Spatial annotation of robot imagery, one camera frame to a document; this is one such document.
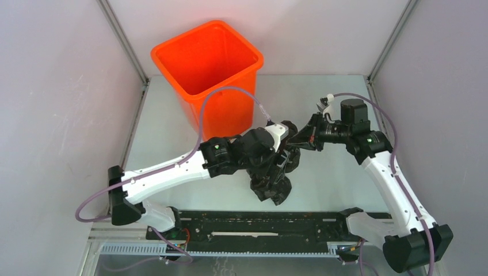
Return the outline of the black plastic trash bag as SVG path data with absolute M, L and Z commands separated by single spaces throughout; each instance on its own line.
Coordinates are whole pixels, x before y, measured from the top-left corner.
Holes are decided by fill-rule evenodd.
M 300 163 L 300 149 L 296 148 L 296 168 Z M 289 196 L 292 185 L 286 176 L 291 172 L 267 172 L 269 160 L 258 167 L 246 170 L 250 177 L 250 188 L 260 201 L 270 199 L 276 206 Z

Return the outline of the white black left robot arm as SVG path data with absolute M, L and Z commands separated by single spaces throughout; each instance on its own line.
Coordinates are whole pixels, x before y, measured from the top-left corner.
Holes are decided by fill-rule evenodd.
M 149 197 L 169 188 L 245 170 L 250 188 L 260 201 L 270 199 L 280 205 L 291 192 L 285 176 L 293 154 L 286 149 L 289 128 L 272 124 L 247 131 L 244 135 L 213 137 L 191 152 L 165 163 L 135 171 L 120 166 L 108 170 L 111 223 L 123 226 L 143 223 L 176 239 L 182 232 L 178 210 L 160 206 Z

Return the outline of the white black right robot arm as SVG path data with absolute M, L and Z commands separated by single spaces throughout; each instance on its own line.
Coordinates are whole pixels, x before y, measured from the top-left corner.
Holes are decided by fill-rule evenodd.
M 331 98 L 322 98 L 313 114 L 288 144 L 321 151 L 326 143 L 343 144 L 373 180 L 385 202 L 392 224 L 372 218 L 359 208 L 341 212 L 335 234 L 341 240 L 358 236 L 381 249 L 397 273 L 440 261 L 453 239 L 447 224 L 440 225 L 422 206 L 396 160 L 394 147 L 381 131 L 371 130 L 368 106 L 361 98 L 341 101 L 341 118 L 332 121 Z

